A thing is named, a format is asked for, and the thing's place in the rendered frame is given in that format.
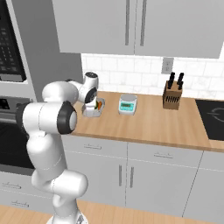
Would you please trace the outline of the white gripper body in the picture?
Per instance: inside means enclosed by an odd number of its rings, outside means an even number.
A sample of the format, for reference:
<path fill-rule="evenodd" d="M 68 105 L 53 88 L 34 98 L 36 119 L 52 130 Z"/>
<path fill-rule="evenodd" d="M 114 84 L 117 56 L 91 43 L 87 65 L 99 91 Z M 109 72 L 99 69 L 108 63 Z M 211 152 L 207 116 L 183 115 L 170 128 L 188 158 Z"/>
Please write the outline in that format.
<path fill-rule="evenodd" d="M 95 114 L 95 103 L 86 103 L 82 106 L 82 114 L 86 117 L 93 117 Z"/>

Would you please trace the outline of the clear container with carrot and lime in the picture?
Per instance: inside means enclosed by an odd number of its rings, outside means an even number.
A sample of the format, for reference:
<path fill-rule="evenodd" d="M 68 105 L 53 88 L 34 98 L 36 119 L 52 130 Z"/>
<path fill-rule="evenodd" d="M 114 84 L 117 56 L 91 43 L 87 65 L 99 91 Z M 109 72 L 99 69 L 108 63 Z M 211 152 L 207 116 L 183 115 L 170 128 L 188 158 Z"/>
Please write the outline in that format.
<path fill-rule="evenodd" d="M 102 114 L 104 106 L 105 106 L 105 100 L 102 98 L 98 98 L 96 100 L 96 104 L 94 107 L 94 117 L 99 117 Z"/>

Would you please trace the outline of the white teal kitchen scale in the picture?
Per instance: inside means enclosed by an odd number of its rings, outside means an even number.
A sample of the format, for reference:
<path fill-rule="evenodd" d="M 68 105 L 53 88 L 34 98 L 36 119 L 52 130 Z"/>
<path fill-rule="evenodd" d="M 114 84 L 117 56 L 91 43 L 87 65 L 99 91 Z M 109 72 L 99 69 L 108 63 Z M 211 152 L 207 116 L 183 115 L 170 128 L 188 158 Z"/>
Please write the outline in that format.
<path fill-rule="evenodd" d="M 134 94 L 122 94 L 119 99 L 118 113 L 133 116 L 137 109 L 137 96 Z"/>

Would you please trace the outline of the grey drawer front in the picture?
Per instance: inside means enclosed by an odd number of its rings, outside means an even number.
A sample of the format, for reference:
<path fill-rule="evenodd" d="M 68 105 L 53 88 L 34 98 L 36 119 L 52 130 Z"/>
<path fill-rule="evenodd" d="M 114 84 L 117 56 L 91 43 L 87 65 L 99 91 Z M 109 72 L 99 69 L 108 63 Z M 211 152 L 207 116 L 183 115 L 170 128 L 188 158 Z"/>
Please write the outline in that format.
<path fill-rule="evenodd" d="M 154 157 L 154 153 L 170 154 L 173 158 Z M 145 143 L 128 143 L 128 164 L 139 165 L 197 168 L 202 152 L 177 147 L 153 145 Z"/>
<path fill-rule="evenodd" d="M 61 139 L 65 151 L 76 151 L 112 158 L 127 157 L 126 142 L 91 138 L 85 136 L 62 136 Z M 101 146 L 101 150 L 86 149 L 83 147 L 84 144 L 99 145 Z"/>

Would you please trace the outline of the grey lower cupboard door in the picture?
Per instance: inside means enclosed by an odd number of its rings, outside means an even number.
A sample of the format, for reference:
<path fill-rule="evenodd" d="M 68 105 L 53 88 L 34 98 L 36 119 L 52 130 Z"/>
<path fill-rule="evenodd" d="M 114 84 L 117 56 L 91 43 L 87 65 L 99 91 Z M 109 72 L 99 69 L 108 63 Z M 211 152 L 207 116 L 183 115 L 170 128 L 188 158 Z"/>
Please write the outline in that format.
<path fill-rule="evenodd" d="M 130 188 L 128 164 L 126 207 L 181 217 L 197 168 L 139 165 Z"/>
<path fill-rule="evenodd" d="M 66 152 L 69 170 L 87 176 L 88 188 L 81 200 L 117 207 L 125 206 L 126 160 L 79 152 Z M 122 165 L 122 186 L 119 186 L 118 171 Z"/>

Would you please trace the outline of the grey cupboard door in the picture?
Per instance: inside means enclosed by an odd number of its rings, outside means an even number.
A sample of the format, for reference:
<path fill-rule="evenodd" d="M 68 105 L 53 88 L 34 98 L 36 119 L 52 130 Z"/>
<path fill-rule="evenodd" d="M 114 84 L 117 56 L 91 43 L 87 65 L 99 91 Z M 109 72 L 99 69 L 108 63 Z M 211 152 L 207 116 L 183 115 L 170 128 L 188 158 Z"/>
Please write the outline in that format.
<path fill-rule="evenodd" d="M 224 0 L 147 0 L 140 46 L 143 0 L 137 0 L 135 54 L 218 59 L 224 44 Z"/>
<path fill-rule="evenodd" d="M 125 206 L 126 160 L 79 152 L 66 152 L 69 170 L 87 176 L 88 188 L 81 200 L 117 207 Z M 118 171 L 122 165 L 122 186 L 119 186 Z"/>
<path fill-rule="evenodd" d="M 129 0 L 125 45 L 126 0 L 52 0 L 60 51 L 133 55 L 136 2 Z"/>
<path fill-rule="evenodd" d="M 126 207 L 181 217 L 197 168 L 139 165 L 130 188 L 128 164 Z"/>

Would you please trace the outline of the grey tall oven housing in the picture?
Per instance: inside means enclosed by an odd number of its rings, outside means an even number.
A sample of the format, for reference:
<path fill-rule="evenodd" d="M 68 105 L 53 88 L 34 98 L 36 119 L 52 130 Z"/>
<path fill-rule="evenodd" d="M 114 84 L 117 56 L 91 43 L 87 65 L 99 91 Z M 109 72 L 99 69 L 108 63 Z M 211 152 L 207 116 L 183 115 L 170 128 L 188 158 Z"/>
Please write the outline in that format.
<path fill-rule="evenodd" d="M 68 79 L 83 82 L 81 55 L 62 53 L 52 0 L 6 0 L 24 63 L 25 96 L 42 101 L 48 83 Z"/>

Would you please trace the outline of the black steel oven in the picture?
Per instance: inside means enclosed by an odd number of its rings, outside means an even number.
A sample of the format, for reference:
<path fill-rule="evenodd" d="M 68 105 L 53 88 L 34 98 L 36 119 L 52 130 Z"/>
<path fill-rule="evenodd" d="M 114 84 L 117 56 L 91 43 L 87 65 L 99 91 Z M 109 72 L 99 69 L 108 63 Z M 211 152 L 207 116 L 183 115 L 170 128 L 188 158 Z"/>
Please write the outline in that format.
<path fill-rule="evenodd" d="M 0 96 L 0 172 L 31 176 L 34 166 L 29 159 L 28 136 L 17 126 L 16 111 L 29 98 Z"/>

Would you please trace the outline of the wooden knife block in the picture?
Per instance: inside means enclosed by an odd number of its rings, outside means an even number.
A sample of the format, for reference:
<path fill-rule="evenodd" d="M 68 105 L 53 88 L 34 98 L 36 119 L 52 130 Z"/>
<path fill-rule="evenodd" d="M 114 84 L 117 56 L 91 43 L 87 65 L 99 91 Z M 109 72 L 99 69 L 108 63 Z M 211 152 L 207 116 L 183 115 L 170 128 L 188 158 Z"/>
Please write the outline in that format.
<path fill-rule="evenodd" d="M 163 108 L 178 110 L 181 95 L 182 89 L 179 89 L 179 85 L 176 81 L 172 83 L 171 88 L 168 88 L 168 83 L 165 83 L 163 92 Z"/>

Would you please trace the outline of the grey upper cupboard door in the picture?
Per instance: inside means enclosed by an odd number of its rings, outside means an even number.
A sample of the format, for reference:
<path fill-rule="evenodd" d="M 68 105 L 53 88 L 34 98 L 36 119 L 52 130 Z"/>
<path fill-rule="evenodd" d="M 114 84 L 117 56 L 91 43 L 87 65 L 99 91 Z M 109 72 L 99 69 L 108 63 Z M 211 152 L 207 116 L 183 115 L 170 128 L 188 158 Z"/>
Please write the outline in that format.
<path fill-rule="evenodd" d="M 52 0 L 60 51 L 133 55 L 136 2 L 129 0 L 125 45 L 126 0 Z"/>
<path fill-rule="evenodd" d="M 224 0 L 147 0 L 140 46 L 143 0 L 137 0 L 135 54 L 218 59 L 224 44 Z"/>

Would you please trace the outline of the grey drawer under oven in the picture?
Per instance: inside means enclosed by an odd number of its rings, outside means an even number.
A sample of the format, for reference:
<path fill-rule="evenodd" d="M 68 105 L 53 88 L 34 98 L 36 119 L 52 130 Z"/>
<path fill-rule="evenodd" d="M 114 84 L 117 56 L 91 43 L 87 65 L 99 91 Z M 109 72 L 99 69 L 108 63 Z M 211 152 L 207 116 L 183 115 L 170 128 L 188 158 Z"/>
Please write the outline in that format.
<path fill-rule="evenodd" d="M 29 207 L 13 206 L 12 201 L 18 201 L 29 204 Z M 10 192 L 0 190 L 0 205 L 23 208 L 26 210 L 37 211 L 45 214 L 53 214 L 53 203 L 51 199 L 42 198 L 39 196 L 26 195 L 19 192 Z"/>
<path fill-rule="evenodd" d="M 13 189 L 2 186 L 2 183 L 8 183 L 8 182 L 10 182 L 13 185 L 19 184 L 22 188 Z M 28 193 L 31 195 L 34 195 L 37 192 L 37 190 L 32 186 L 32 179 L 30 176 L 3 171 L 0 171 L 0 189 L 15 191 L 18 193 Z"/>

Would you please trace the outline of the black microwave oven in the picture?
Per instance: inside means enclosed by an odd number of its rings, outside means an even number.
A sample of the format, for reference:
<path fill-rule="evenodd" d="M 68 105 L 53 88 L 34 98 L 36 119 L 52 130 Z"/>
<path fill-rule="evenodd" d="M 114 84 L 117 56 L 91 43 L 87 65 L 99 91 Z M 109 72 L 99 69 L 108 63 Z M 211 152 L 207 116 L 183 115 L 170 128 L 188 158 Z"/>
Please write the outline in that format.
<path fill-rule="evenodd" d="M 0 81 L 23 82 L 25 69 L 6 0 L 0 0 Z"/>

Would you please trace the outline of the black hob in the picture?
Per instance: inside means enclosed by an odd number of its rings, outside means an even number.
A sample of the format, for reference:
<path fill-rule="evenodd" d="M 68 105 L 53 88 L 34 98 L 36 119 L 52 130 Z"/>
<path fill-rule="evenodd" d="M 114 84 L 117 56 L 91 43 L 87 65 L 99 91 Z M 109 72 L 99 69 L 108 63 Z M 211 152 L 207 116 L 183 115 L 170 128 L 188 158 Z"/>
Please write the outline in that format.
<path fill-rule="evenodd" d="M 224 141 L 224 101 L 195 100 L 207 137 Z"/>

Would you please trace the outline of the grey cabinet under hob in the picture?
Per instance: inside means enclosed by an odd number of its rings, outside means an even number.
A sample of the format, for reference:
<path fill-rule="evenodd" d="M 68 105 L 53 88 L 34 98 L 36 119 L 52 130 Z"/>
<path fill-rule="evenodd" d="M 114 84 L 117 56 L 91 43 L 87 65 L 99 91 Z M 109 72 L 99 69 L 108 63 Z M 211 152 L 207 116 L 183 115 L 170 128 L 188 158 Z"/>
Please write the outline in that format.
<path fill-rule="evenodd" d="M 183 216 L 224 224 L 224 153 L 203 152 Z"/>

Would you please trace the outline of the grey wall outlet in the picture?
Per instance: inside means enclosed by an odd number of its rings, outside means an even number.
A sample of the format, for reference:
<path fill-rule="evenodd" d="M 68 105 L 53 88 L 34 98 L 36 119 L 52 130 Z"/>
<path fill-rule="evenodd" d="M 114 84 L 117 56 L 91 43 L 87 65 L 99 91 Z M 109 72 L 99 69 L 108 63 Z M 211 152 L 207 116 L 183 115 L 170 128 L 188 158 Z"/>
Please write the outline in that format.
<path fill-rule="evenodd" d="M 174 58 L 163 58 L 162 74 L 170 74 L 172 72 Z"/>

